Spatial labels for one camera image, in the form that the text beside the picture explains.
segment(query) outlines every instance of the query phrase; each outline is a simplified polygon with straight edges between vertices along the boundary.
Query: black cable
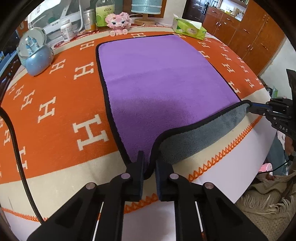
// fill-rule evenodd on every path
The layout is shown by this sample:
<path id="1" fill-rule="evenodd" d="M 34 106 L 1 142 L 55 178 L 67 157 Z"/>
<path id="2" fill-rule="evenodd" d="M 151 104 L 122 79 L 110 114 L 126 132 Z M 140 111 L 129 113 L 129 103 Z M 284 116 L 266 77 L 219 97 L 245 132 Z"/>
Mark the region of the black cable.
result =
<path id="1" fill-rule="evenodd" d="M 20 153 L 19 153 L 19 149 L 18 149 L 18 145 L 17 145 L 17 138 L 16 138 L 16 135 L 15 135 L 15 130 L 13 128 L 12 122 L 11 122 L 8 114 L 5 112 L 5 110 L 2 107 L 0 107 L 0 116 L 3 118 L 4 122 L 7 124 L 8 129 L 9 129 L 9 133 L 10 133 L 10 137 L 11 137 L 12 145 L 13 145 L 13 151 L 15 153 L 15 159 L 16 159 L 16 162 L 17 162 L 17 168 L 19 169 L 20 178 L 22 180 L 22 184 L 24 186 L 26 195 L 27 195 L 27 197 L 29 199 L 29 202 L 31 204 L 31 207 L 32 207 L 36 217 L 38 218 L 39 222 L 41 224 L 43 224 L 44 220 L 43 220 L 40 212 L 38 211 L 38 209 L 36 207 L 36 204 L 35 204 L 35 202 L 33 200 L 32 194 L 30 192 L 30 189 L 29 189 L 29 186 L 28 186 L 28 183 L 27 183 L 27 180 L 26 180 L 24 169 L 22 167 L 22 161 L 20 159 Z"/>
<path id="2" fill-rule="evenodd" d="M 279 167 L 277 167 L 277 168 L 274 169 L 274 170 L 266 171 L 266 172 L 259 172 L 258 174 L 274 172 L 274 171 L 276 171 L 277 169 L 279 169 L 280 167 L 282 167 L 283 165 L 286 165 L 288 162 L 290 162 L 290 160 L 286 161 L 284 164 L 280 165 Z"/>

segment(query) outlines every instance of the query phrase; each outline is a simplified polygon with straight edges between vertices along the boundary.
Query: beige fringed blanket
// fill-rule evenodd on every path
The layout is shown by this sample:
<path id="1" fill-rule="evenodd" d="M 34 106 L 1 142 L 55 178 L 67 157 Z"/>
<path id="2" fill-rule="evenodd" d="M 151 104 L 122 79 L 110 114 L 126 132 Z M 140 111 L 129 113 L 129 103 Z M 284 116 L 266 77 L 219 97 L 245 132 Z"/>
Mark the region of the beige fringed blanket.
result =
<path id="1" fill-rule="evenodd" d="M 276 241 L 296 212 L 296 182 L 292 183 L 296 172 L 276 176 L 274 181 L 267 180 L 264 174 L 257 178 L 260 183 L 250 185 L 236 205 L 269 241 Z"/>

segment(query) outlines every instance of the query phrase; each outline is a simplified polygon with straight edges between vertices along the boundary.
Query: purple cloth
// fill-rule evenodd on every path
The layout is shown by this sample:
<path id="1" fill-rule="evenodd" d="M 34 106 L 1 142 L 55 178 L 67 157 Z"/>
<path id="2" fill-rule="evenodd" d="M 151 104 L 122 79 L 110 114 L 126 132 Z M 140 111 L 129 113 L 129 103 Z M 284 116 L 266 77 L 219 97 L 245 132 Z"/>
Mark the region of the purple cloth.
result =
<path id="1" fill-rule="evenodd" d="M 132 162 L 139 150 L 148 161 L 162 132 L 239 102 L 202 54 L 176 35 L 107 42 L 98 51 L 114 122 Z"/>

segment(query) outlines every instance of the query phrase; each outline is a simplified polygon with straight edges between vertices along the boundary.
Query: green bottle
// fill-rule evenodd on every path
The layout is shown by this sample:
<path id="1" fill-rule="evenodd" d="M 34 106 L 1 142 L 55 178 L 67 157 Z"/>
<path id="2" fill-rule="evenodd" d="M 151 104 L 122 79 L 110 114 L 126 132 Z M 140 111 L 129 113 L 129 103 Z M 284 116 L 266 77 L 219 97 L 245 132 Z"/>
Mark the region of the green bottle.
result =
<path id="1" fill-rule="evenodd" d="M 114 1 L 98 0 L 96 3 L 96 25 L 98 27 L 107 26 L 105 18 L 110 13 L 114 13 Z"/>

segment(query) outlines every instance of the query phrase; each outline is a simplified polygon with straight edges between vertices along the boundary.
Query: lamp base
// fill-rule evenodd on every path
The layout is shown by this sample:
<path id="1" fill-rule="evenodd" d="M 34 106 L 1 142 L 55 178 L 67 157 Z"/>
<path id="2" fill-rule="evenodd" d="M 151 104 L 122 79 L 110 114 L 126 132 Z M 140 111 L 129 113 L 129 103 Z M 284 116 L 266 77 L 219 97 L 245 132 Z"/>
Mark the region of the lamp base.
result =
<path id="1" fill-rule="evenodd" d="M 155 21 L 148 18 L 148 14 L 143 14 L 142 18 L 138 18 L 134 20 L 134 24 L 138 26 L 142 26 L 145 24 L 145 26 L 153 26 L 155 25 Z"/>

